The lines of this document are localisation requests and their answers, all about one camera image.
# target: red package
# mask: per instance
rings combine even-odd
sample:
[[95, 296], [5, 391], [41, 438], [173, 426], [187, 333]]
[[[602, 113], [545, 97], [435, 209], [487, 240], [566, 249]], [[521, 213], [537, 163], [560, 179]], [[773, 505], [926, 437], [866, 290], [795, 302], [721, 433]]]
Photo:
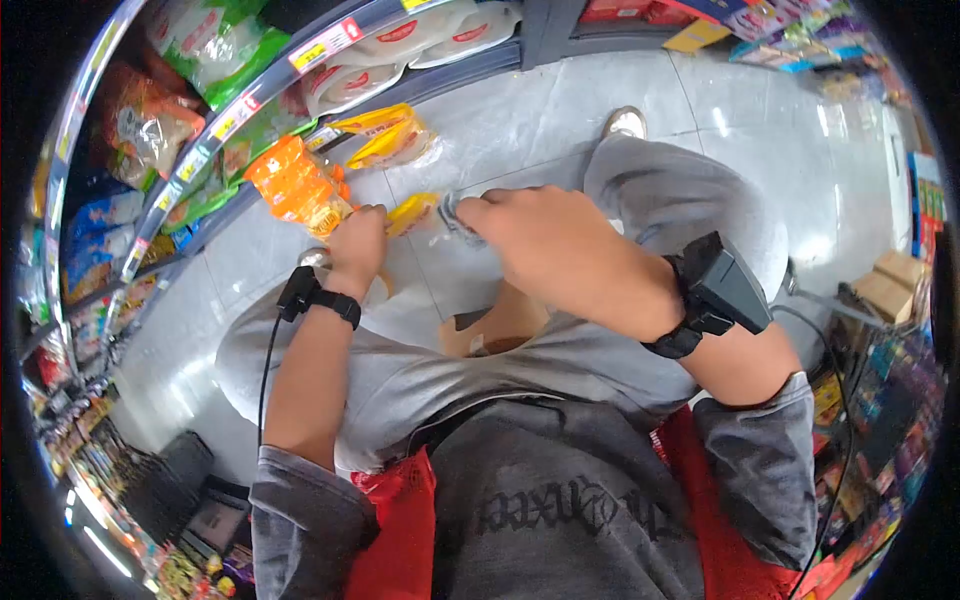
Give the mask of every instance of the red package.
[[580, 22], [641, 18], [652, 4], [656, 2], [654, 0], [592, 0], [580, 15]]
[[686, 27], [697, 17], [677, 7], [667, 6], [662, 2], [652, 2], [646, 14], [646, 21], [651, 25], [673, 25]]

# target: yellow snack package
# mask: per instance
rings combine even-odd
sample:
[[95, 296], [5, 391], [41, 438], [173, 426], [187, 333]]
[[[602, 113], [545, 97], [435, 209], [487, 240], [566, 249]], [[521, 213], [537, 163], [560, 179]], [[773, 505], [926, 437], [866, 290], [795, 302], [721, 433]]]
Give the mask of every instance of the yellow snack package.
[[417, 226], [427, 227], [439, 201], [440, 194], [426, 192], [404, 200], [387, 213], [387, 237], [399, 237]]
[[351, 169], [386, 169], [407, 164], [422, 156], [437, 136], [406, 104], [330, 123], [329, 127], [373, 136], [347, 161], [347, 167]]

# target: wrist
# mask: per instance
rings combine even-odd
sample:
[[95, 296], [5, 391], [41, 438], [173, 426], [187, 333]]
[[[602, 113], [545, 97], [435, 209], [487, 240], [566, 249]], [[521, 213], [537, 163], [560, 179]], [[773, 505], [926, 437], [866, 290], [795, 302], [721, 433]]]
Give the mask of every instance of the wrist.
[[324, 281], [324, 289], [350, 296], [357, 302], [363, 303], [373, 277], [361, 276], [348, 270], [334, 267]]

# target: supermarket aisle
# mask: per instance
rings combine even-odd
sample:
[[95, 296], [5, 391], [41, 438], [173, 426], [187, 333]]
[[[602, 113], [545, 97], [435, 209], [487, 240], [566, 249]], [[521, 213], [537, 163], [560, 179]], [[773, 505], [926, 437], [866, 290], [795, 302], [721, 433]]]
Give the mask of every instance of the supermarket aisle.
[[[564, 60], [423, 103], [417, 111], [442, 140], [438, 159], [356, 172], [348, 182], [356, 201], [388, 207], [420, 191], [577, 188], [610, 110], [626, 104], [646, 113], [651, 139], [729, 164], [781, 207], [804, 288], [829, 293], [898, 242], [878, 107], [821, 106], [795, 76], [662, 51]], [[331, 158], [342, 161], [358, 143]], [[448, 241], [431, 247], [429, 237], [392, 242], [396, 295], [368, 311], [364, 326], [435, 347], [443, 319], [492, 302], [495, 256]], [[232, 319], [285, 280], [311, 246], [299, 226], [276, 221], [260, 203], [187, 268], [118, 376], [125, 406], [114, 420], [131, 441], [157, 449], [189, 426], [218, 456], [219, 474], [250, 482], [255, 427], [216, 388], [210, 367]], [[814, 335], [785, 324], [802, 354], [813, 355]]]

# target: wrist strap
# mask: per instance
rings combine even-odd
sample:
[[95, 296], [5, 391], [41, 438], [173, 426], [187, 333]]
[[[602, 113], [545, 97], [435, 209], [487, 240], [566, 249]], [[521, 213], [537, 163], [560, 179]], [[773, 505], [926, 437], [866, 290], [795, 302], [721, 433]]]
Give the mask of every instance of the wrist strap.
[[360, 302], [339, 292], [331, 292], [318, 286], [314, 288], [306, 299], [307, 307], [325, 306], [340, 315], [340, 318], [353, 326], [356, 331], [360, 325]]

